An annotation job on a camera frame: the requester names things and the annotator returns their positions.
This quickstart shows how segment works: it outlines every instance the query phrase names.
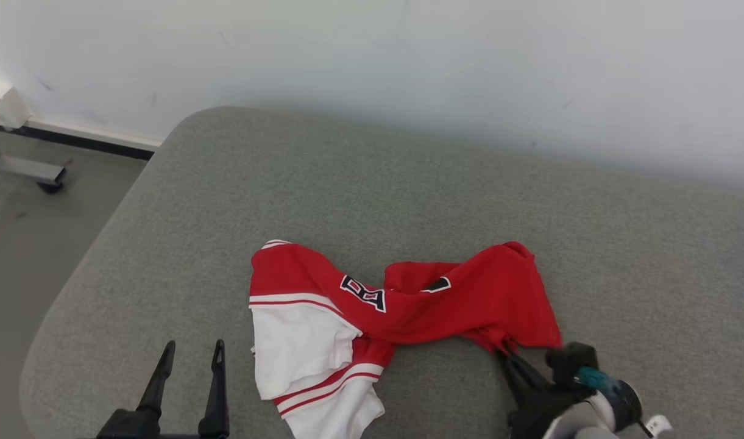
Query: black baseboard trim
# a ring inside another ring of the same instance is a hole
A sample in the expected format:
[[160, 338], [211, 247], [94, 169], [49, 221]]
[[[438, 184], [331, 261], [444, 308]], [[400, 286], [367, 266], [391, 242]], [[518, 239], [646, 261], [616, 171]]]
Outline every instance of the black baseboard trim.
[[104, 141], [94, 141], [92, 139], [85, 139], [84, 137], [71, 136], [70, 134], [53, 133], [52, 131], [40, 130], [38, 128], [20, 127], [16, 130], [5, 130], [0, 126], [0, 131], [1, 133], [17, 134], [18, 136], [31, 137], [42, 141], [51, 141], [53, 143], [60, 143], [77, 148], [123, 155], [132, 159], [149, 160], [154, 154], [152, 151], [115, 145]]

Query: white wall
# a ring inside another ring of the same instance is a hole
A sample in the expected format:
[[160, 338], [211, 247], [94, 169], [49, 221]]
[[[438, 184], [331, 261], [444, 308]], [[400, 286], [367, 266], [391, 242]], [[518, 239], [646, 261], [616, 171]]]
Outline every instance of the white wall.
[[744, 184], [744, 0], [0, 0], [37, 116], [162, 139], [216, 105]]

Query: jersey lettering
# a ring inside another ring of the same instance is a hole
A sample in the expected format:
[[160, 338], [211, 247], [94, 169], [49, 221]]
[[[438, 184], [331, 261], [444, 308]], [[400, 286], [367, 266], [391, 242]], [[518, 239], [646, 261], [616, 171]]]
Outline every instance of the jersey lettering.
[[363, 302], [374, 305], [377, 311], [385, 312], [385, 290], [369, 291], [364, 284], [349, 276], [342, 279], [342, 284], [339, 287], [344, 291], [353, 293], [355, 297]]
[[425, 293], [434, 294], [435, 292], [444, 291], [444, 290], [446, 290], [446, 289], [448, 289], [450, 287], [451, 287], [451, 285], [450, 285], [450, 279], [442, 276], [441, 278], [439, 278], [438, 281], [436, 281], [433, 284], [429, 285], [427, 288], [422, 289], [421, 291], [422, 292], [425, 292]]

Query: white robotic part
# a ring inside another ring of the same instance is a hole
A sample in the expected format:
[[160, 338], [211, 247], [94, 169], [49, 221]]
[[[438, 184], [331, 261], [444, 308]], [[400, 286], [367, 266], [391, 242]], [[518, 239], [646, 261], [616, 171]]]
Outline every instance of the white robotic part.
[[[612, 425], [615, 425], [615, 418], [612, 416], [612, 409], [610, 413], [611, 418], [605, 419], [602, 412], [597, 411], [594, 408], [594, 404], [588, 400], [579, 402], [567, 409], [564, 414], [554, 419], [553, 422], [550, 423], [550, 428], [545, 431], [542, 439], [572, 439], [572, 437], [575, 437], [575, 434], [579, 431], [589, 427], [599, 428], [600, 430], [609, 433], [612, 430], [609, 428], [608, 424], [612, 423]], [[614, 438], [616, 436], [611, 433], [611, 436], [608, 437]]]
[[670, 424], [670, 420], [664, 415], [655, 415], [651, 419], [648, 419], [648, 422], [645, 423], [645, 428], [653, 434], [654, 438], [661, 436], [665, 431], [675, 431], [672, 428], [672, 424]]
[[597, 394], [587, 399], [587, 401], [592, 407], [594, 407], [594, 410], [597, 411], [597, 416], [603, 420], [606, 426], [608, 426], [608, 430], [615, 431], [615, 412], [613, 412], [613, 407], [611, 406], [611, 403], [609, 403], [608, 399], [605, 398], [605, 395], [603, 395], [602, 392], [597, 392]]

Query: gray upholstered bench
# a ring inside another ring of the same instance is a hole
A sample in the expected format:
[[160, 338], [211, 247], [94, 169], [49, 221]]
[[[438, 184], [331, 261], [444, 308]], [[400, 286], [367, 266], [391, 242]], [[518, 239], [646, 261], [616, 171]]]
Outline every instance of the gray upholstered bench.
[[[21, 378], [33, 433], [94, 436], [170, 339], [161, 426], [193, 431], [223, 338], [233, 437], [290, 437], [249, 351], [249, 258], [272, 237], [370, 284], [394, 261], [523, 242], [565, 340], [594, 344], [647, 414], [744, 437], [744, 196], [236, 108], [180, 123], [52, 305]], [[368, 437], [506, 434], [500, 369], [466, 340], [400, 348], [375, 387]]]

